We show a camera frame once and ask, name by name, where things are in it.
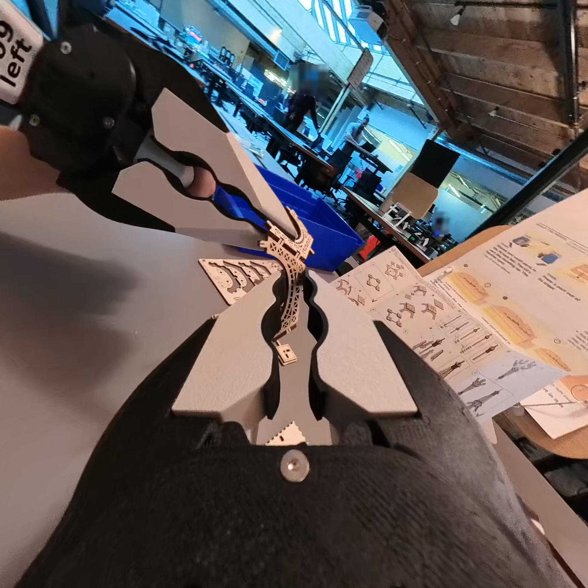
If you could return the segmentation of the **wooden square platform piece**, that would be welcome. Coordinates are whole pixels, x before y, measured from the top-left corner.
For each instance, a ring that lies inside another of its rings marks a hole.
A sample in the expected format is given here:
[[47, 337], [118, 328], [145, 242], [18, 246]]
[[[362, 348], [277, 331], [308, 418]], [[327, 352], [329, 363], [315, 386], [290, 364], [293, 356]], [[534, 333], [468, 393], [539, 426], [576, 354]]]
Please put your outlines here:
[[266, 446], [298, 446], [305, 444], [306, 438], [294, 421], [278, 431], [265, 443]]

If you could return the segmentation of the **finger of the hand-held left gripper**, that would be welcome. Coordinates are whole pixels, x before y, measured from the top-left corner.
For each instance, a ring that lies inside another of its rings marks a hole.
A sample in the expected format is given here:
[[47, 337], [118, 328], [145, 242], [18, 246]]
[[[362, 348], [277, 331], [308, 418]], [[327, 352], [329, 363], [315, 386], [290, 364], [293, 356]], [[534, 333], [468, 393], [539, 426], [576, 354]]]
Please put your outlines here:
[[250, 221], [227, 215], [211, 199], [189, 196], [177, 176], [149, 160], [122, 170], [112, 191], [184, 236], [229, 246], [258, 246], [265, 239]]
[[151, 114], [154, 137], [160, 145], [194, 157], [226, 192], [230, 187], [236, 189], [260, 217], [288, 235], [296, 235], [285, 207], [230, 131], [218, 128], [166, 88]]

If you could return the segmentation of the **person's left hand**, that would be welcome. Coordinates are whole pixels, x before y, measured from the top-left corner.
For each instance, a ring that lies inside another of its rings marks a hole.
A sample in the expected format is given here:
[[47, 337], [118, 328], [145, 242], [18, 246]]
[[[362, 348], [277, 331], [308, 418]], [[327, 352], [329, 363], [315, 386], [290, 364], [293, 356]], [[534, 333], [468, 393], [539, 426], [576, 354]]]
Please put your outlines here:
[[194, 167], [194, 177], [191, 184], [187, 187], [187, 192], [195, 198], [211, 198], [216, 189], [217, 182], [212, 173], [202, 167]]

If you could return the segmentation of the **wooden tower base model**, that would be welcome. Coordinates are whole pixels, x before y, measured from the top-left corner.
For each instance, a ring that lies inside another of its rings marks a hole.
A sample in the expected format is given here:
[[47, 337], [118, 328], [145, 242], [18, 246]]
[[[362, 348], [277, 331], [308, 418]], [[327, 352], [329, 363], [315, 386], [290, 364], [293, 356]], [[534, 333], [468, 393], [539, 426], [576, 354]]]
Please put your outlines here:
[[285, 207], [285, 210], [296, 229], [296, 236], [289, 237], [275, 224], [267, 221], [266, 235], [258, 243], [261, 250], [282, 264], [286, 274], [288, 292], [282, 309], [281, 327], [274, 337], [275, 341], [290, 333], [298, 324], [300, 295], [303, 291], [303, 278], [306, 271], [305, 262], [310, 255], [314, 254], [313, 238], [305, 225], [293, 209]]

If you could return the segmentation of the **black stand with round disc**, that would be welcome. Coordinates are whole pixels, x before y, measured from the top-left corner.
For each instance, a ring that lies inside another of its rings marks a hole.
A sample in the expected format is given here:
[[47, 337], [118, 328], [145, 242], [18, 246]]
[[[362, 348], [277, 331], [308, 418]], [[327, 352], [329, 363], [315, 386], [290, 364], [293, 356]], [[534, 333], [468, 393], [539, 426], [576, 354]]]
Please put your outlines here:
[[563, 150], [537, 171], [533, 177], [503, 206], [477, 227], [467, 239], [471, 239], [482, 231], [496, 226], [508, 224], [521, 210], [537, 196], [550, 190], [580, 160], [587, 155], [587, 129], [573, 139]]

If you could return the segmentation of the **assembly diagram sheet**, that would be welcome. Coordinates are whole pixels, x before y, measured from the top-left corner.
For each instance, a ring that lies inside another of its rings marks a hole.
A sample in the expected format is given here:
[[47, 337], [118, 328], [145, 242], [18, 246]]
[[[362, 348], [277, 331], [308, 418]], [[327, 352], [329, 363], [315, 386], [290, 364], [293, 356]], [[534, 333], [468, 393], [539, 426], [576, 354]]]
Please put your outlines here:
[[512, 348], [456, 306], [419, 277], [396, 247], [335, 277], [331, 285], [411, 347], [481, 422], [564, 375], [561, 368]]

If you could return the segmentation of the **hanging sign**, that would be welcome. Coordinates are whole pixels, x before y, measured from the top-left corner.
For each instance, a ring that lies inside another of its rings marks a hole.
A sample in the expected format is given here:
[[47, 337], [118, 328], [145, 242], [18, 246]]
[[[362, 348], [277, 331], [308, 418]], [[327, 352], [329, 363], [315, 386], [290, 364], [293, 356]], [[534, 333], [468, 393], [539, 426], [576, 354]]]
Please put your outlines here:
[[363, 48], [360, 57], [351, 69], [348, 76], [348, 85], [357, 89], [361, 86], [365, 76], [369, 73], [373, 64], [373, 56], [368, 48]]

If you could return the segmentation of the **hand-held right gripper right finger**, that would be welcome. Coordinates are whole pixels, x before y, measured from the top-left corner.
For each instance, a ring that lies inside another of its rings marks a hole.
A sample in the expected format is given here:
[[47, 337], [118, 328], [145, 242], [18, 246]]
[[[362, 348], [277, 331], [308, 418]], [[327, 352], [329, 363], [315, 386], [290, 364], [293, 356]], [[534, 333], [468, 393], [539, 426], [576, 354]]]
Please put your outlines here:
[[339, 443], [346, 427], [418, 416], [376, 321], [314, 270], [305, 273], [309, 360], [306, 443]]

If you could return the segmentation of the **wooden sheet with arch cutouts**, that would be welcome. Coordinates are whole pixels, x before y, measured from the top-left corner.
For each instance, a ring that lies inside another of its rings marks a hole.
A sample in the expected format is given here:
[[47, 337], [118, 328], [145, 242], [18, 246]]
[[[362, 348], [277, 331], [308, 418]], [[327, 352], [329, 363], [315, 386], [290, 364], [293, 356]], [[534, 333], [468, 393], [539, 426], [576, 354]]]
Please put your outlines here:
[[280, 263], [261, 259], [201, 258], [198, 262], [228, 306], [239, 301], [270, 275], [283, 271]]

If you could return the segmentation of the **blue divided plastic bin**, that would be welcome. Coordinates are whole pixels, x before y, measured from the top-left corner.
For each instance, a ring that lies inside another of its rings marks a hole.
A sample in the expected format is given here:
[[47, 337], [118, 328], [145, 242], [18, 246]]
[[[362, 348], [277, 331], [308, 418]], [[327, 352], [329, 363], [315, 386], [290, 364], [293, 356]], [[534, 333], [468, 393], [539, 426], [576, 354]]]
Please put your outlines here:
[[[355, 231], [322, 199], [261, 166], [254, 165], [284, 207], [294, 210], [313, 238], [311, 255], [306, 264], [313, 269], [334, 272], [364, 244]], [[261, 230], [265, 221], [240, 195], [232, 194], [217, 182], [212, 198], [225, 212], [252, 222]]]

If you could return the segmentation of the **black monitor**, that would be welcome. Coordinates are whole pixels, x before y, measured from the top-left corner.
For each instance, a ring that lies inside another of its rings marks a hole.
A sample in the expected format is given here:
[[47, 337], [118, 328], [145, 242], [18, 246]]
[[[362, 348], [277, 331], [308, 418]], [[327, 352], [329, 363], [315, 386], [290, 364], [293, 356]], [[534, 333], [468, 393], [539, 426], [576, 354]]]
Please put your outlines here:
[[436, 141], [426, 139], [410, 166], [409, 173], [439, 188], [458, 161], [460, 153]]

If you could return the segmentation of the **large printed instruction sheet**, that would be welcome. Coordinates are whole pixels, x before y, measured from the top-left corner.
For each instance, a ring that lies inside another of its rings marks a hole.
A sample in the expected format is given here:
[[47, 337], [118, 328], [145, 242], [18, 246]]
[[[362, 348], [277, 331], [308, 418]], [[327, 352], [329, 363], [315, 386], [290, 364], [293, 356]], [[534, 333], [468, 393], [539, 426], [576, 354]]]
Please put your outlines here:
[[543, 210], [427, 279], [512, 348], [556, 368], [522, 405], [551, 438], [587, 428], [587, 190]]

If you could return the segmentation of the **tan panel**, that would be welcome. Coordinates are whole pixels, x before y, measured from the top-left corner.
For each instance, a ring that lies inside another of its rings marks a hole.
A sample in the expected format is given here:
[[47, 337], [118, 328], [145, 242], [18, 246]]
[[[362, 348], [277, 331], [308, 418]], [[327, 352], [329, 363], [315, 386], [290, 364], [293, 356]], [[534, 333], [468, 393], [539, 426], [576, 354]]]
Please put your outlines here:
[[410, 213], [415, 220], [423, 219], [434, 205], [439, 188], [423, 184], [399, 185], [392, 191], [393, 202]]

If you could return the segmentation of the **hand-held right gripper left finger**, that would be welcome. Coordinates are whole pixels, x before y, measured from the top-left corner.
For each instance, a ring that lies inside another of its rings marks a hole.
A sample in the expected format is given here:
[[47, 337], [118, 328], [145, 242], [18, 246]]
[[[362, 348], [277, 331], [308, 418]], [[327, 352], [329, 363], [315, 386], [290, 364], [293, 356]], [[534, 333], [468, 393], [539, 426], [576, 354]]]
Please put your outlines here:
[[275, 273], [222, 312], [199, 351], [172, 413], [239, 423], [256, 443], [280, 401], [273, 338], [281, 327], [284, 275]]

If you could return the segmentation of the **person's left forearm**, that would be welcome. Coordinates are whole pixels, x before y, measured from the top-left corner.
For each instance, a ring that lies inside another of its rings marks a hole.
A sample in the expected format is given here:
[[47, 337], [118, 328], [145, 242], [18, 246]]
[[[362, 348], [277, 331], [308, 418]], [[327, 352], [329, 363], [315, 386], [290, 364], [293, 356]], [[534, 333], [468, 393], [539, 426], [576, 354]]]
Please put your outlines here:
[[31, 156], [26, 137], [1, 126], [1, 201], [58, 194], [59, 172]]

